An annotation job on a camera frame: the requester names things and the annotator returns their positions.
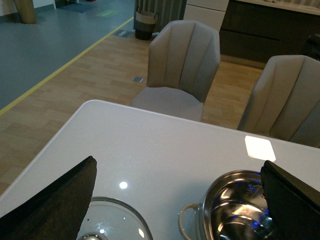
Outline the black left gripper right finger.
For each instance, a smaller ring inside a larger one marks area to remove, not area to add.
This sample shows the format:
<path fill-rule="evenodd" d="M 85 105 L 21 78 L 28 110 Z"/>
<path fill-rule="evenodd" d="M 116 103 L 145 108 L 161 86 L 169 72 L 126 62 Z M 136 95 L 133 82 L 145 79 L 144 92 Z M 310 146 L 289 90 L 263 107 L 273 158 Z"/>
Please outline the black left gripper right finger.
<path fill-rule="evenodd" d="M 320 192 L 267 160 L 260 170 L 270 216 L 283 240 L 320 238 Z"/>

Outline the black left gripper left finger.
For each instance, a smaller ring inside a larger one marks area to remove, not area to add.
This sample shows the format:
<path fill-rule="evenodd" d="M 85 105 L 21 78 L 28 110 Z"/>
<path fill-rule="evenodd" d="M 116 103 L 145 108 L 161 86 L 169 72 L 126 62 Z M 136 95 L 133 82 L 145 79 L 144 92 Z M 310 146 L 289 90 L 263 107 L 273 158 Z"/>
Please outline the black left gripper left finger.
<path fill-rule="evenodd" d="M 0 219 L 2 240 L 75 240 L 89 208 L 97 161 L 89 156 Z"/>

